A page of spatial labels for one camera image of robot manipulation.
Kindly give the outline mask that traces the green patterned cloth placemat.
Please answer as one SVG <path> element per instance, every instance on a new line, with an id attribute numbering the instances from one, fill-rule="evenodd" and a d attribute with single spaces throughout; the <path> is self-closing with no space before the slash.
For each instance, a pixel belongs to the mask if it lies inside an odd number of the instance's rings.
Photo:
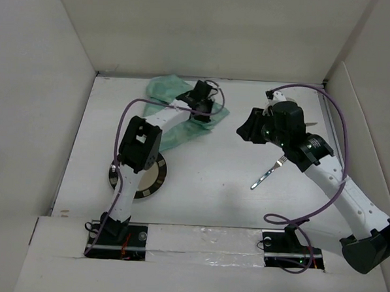
<path id="1" fill-rule="evenodd" d="M 215 114 L 209 122 L 198 121 L 189 112 L 180 110 L 180 107 L 188 106 L 177 101 L 177 96 L 192 89 L 193 86 L 176 75 L 158 76 L 148 83 L 146 94 L 152 103 L 146 104 L 143 116 L 149 124 L 157 125 L 162 130 L 160 152 L 209 134 L 229 115 L 228 109 L 219 103 L 214 103 L 212 111 Z"/>

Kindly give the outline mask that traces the dark rimmed dinner plate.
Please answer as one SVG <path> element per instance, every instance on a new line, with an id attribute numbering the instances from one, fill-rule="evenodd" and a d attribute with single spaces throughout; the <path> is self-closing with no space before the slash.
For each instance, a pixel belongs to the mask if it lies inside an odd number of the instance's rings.
<path id="1" fill-rule="evenodd" d="M 143 174 L 134 199 L 145 199 L 158 191 L 165 182 L 167 171 L 164 156 L 158 153 L 154 165 Z"/>

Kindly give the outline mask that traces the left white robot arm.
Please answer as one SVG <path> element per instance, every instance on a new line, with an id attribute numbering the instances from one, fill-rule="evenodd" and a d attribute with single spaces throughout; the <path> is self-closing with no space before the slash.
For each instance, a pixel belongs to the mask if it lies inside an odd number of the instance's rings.
<path id="1" fill-rule="evenodd" d="M 149 101 L 161 107 L 150 116 L 134 116 L 129 120 L 123 137 L 116 133 L 114 144 L 114 165 L 118 181 L 112 203 L 100 219 L 105 238 L 112 244 L 126 239 L 131 207 L 143 174 L 154 165 L 161 145 L 162 134 L 192 118 L 209 122 L 220 112 L 213 111 L 219 86 L 209 80 L 197 81 L 195 86 L 174 98 L 169 104 Z"/>

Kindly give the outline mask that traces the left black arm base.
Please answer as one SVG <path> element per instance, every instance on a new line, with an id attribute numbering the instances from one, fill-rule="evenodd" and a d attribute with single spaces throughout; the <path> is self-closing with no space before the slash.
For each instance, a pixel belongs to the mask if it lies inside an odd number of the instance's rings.
<path id="1" fill-rule="evenodd" d="M 122 261 L 145 261 L 149 225 L 131 223 L 128 218 L 123 223 L 108 218 L 101 228 L 102 213 L 98 221 L 88 221 L 84 227 L 88 240 L 84 256 L 92 259 L 117 259 Z"/>

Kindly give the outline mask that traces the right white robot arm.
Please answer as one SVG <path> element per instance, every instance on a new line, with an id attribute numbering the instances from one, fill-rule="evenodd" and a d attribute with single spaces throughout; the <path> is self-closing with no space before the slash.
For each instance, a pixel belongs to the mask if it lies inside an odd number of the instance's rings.
<path id="1" fill-rule="evenodd" d="M 313 228 L 313 215 L 301 217 L 285 227 L 283 243 L 292 252 L 305 246 L 341 255 L 355 271 L 369 273 L 390 256 L 390 217 L 382 212 L 344 175 L 339 159 L 319 135 L 308 133 L 304 111 L 295 102 L 281 101 L 266 109 L 253 108 L 236 130 L 254 144 L 279 146 L 288 161 L 324 192 L 350 231 L 324 225 Z"/>

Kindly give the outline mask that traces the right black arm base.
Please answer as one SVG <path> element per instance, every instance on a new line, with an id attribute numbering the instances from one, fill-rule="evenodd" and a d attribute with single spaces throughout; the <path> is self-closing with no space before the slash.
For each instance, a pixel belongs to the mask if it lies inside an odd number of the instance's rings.
<path id="1" fill-rule="evenodd" d="M 263 251 L 265 267 L 277 267 L 293 274 L 309 269 L 325 270 L 323 254 L 320 249 L 300 243 L 297 230 L 288 225 L 284 229 L 263 229 L 257 242 L 257 248 Z"/>

